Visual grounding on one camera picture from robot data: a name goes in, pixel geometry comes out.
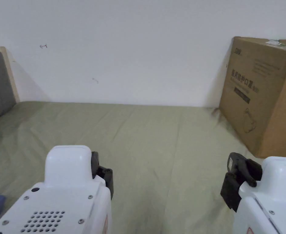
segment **green bed sheet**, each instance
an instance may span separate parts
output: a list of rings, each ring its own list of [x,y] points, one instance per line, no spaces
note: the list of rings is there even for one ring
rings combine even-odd
[[[220,196],[226,160],[258,162],[212,108],[22,102],[0,117],[0,194],[8,210],[55,145],[87,145],[114,172],[114,233],[231,233]]]

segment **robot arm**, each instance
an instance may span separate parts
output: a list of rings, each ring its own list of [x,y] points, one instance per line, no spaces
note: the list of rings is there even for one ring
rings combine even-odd
[[[0,219],[0,233],[109,234],[113,171],[87,146],[55,146],[44,182],[27,190]]]
[[[286,233],[286,158],[269,157],[261,167],[231,153],[221,196],[236,212],[234,234]]]

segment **wooden headboard frame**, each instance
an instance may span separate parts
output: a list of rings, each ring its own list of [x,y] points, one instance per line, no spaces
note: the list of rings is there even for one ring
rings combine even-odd
[[[17,93],[17,89],[16,89],[16,86],[15,86],[13,73],[12,73],[12,70],[11,70],[10,61],[9,61],[9,57],[8,57],[8,52],[7,52],[6,48],[3,47],[3,46],[0,46],[0,52],[2,53],[4,61],[5,61],[5,66],[6,66],[7,71],[8,71],[8,75],[9,75],[9,79],[10,79],[10,83],[11,83],[11,87],[12,87],[12,90],[13,90],[15,101],[16,101],[16,103],[18,103],[19,102],[19,95]]]

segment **red sticker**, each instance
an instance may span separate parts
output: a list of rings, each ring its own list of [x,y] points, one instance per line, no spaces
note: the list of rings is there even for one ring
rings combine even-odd
[[[107,228],[108,228],[108,220],[107,220],[107,215],[106,215],[102,234],[107,234]]]
[[[248,227],[247,234],[254,234],[250,227]]]

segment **brown cardboard box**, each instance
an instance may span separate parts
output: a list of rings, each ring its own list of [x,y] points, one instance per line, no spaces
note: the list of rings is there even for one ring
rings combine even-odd
[[[256,157],[286,157],[286,40],[235,37],[220,110]]]

